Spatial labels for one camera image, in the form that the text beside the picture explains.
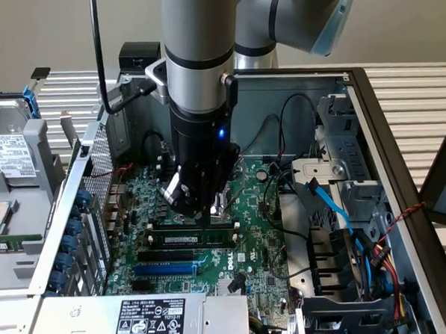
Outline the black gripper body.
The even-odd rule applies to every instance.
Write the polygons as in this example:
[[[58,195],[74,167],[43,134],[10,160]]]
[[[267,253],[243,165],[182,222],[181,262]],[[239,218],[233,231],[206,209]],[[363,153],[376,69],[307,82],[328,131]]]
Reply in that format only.
[[[229,109],[221,106],[212,112],[196,114],[172,104],[170,121],[176,166],[191,173],[191,178],[199,178],[202,172],[205,173],[213,204],[215,196],[223,190],[223,156],[230,139]]]

